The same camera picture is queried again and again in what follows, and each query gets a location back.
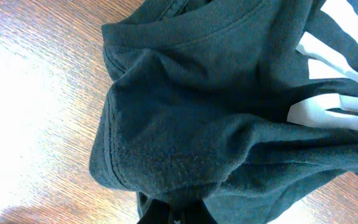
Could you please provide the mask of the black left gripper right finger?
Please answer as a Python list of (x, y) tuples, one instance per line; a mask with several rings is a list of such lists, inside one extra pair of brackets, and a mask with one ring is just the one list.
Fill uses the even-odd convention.
[(182, 224), (218, 224), (202, 200), (197, 200), (183, 209)]

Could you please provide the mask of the dark green Nike t-shirt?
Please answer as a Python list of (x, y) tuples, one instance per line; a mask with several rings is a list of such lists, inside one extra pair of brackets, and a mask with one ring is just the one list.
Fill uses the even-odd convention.
[(268, 223), (358, 175), (358, 1), (145, 1), (101, 28), (100, 185)]

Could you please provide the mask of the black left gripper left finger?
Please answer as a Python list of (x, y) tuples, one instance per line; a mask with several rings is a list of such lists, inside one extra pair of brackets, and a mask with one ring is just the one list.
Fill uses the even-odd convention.
[(137, 224), (174, 224), (173, 212), (169, 204), (153, 199)]

